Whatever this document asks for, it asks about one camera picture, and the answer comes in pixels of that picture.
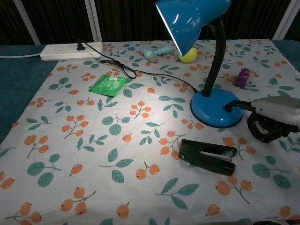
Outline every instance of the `tablecloth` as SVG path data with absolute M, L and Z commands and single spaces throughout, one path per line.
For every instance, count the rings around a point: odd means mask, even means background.
M 174 75 L 203 88 L 215 42 L 199 40 L 192 63 L 178 51 L 151 63 L 143 47 L 171 41 L 105 43 L 127 66 Z M 245 88 L 233 86 L 250 69 Z M 216 129 L 198 122 L 194 93 L 167 76 L 138 73 L 112 98 L 89 92 L 98 60 L 61 61 L 0 146 L 2 224 L 191 224 L 299 219 L 299 134 L 269 144 L 241 122 Z M 241 100 L 298 98 L 300 76 L 269 40 L 228 40 L 215 88 Z M 223 176 L 178 159 L 181 139 L 235 146 L 236 171 Z

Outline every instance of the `green sachet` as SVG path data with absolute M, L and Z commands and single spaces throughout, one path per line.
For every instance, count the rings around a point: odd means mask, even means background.
M 114 77 L 104 74 L 93 84 L 89 91 L 102 95 L 116 96 L 126 81 L 126 77 Z

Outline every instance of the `plug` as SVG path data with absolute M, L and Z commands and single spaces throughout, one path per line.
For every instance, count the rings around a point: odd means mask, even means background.
M 84 49 L 85 47 L 83 46 L 82 42 L 77 39 L 77 50 L 82 51 Z

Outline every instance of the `white power strip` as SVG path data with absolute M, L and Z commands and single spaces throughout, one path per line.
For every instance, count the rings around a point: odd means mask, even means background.
M 93 42 L 88 43 L 97 51 L 102 52 L 102 43 Z M 100 54 L 92 50 L 87 45 L 83 44 L 84 50 L 77 50 L 77 43 L 74 44 L 59 44 L 47 45 L 40 53 L 42 61 L 59 61 L 59 60 L 87 60 L 100 58 Z

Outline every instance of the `lamp gooseneck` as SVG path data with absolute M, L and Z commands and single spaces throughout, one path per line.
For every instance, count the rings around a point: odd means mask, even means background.
M 223 63 L 226 50 L 226 34 L 220 17 L 209 23 L 210 29 L 216 38 L 216 52 L 208 74 L 202 95 L 209 97 L 214 86 L 219 70 Z

